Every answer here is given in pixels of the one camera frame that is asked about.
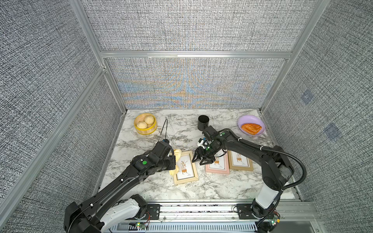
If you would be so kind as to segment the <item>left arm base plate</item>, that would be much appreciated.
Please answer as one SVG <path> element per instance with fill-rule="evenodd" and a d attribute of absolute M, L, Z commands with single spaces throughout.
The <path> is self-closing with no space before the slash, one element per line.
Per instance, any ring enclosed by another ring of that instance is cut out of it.
<path fill-rule="evenodd" d="M 147 204 L 146 206 L 140 207 L 139 212 L 135 218 L 145 220 L 159 220 L 160 216 L 160 205 L 159 204 Z"/>

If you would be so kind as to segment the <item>pink picture frame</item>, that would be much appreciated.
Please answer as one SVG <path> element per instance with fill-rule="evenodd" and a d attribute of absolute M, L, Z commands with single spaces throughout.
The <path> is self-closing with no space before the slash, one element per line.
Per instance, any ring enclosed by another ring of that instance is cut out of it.
<path fill-rule="evenodd" d="M 206 166 L 207 173 L 216 173 L 216 174 L 230 174 L 229 171 L 229 161 L 228 161 L 228 153 L 226 150 L 220 150 L 215 155 L 215 161 Z"/>

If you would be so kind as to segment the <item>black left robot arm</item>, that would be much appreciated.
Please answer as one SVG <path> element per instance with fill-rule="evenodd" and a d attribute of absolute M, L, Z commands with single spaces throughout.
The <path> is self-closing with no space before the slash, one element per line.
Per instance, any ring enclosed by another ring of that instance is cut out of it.
<path fill-rule="evenodd" d="M 121 204 L 117 202 L 149 176 L 164 170 L 174 170 L 176 159 L 169 140 L 158 141 L 152 150 L 135 156 L 130 165 L 114 181 L 91 198 L 65 210 L 64 229 L 67 233 L 102 233 L 129 218 L 141 218 L 147 203 L 134 195 Z"/>

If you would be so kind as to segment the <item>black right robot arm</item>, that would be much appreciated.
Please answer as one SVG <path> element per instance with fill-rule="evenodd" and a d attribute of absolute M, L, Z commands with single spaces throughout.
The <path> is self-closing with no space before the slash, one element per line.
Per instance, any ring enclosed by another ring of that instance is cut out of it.
<path fill-rule="evenodd" d="M 231 129 L 216 131 L 212 126 L 202 132 L 192 162 L 211 165 L 217 153 L 236 152 L 261 166 L 263 185 L 252 202 L 251 214 L 263 220 L 273 213 L 283 191 L 301 184 L 307 177 L 306 166 L 280 146 L 273 148 L 255 144 L 237 136 Z"/>

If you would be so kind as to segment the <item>light wood picture frame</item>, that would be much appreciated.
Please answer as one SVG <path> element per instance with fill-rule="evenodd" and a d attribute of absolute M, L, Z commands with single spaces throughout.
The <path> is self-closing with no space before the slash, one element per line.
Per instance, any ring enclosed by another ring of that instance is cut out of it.
<path fill-rule="evenodd" d="M 174 184 L 184 184 L 198 181 L 198 173 L 195 163 L 192 163 L 193 152 L 191 150 L 181 153 L 180 159 L 176 162 L 178 172 L 173 175 Z"/>

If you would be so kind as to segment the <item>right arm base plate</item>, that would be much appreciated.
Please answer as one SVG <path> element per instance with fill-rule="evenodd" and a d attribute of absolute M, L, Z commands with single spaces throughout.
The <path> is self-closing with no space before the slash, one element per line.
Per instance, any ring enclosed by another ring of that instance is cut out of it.
<path fill-rule="evenodd" d="M 262 208 L 259 204 L 244 204 L 239 203 L 236 205 L 236 212 L 240 219 L 263 219 L 268 213 L 271 214 L 268 219 L 280 218 L 280 214 L 274 209 L 275 205 L 271 204 L 267 209 Z"/>

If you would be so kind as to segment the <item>wooden picture frame deer print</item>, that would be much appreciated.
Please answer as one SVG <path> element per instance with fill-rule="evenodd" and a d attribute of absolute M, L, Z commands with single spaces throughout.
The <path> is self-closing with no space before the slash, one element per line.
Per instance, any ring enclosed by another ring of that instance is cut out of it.
<path fill-rule="evenodd" d="M 234 151 L 228 151 L 228 162 L 231 170 L 254 170 L 252 160 Z"/>

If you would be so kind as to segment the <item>yellow microfibre cloth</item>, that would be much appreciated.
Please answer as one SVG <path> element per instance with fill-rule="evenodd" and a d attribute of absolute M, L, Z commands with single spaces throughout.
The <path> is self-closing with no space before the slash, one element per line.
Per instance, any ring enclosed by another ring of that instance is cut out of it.
<path fill-rule="evenodd" d="M 181 158 L 182 151 L 180 149 L 175 149 L 173 152 L 174 152 L 174 155 L 175 155 L 175 169 L 169 171 L 169 173 L 170 173 L 171 176 L 174 176 L 174 175 L 176 175 L 179 172 L 179 167 L 178 167 L 177 162 Z"/>

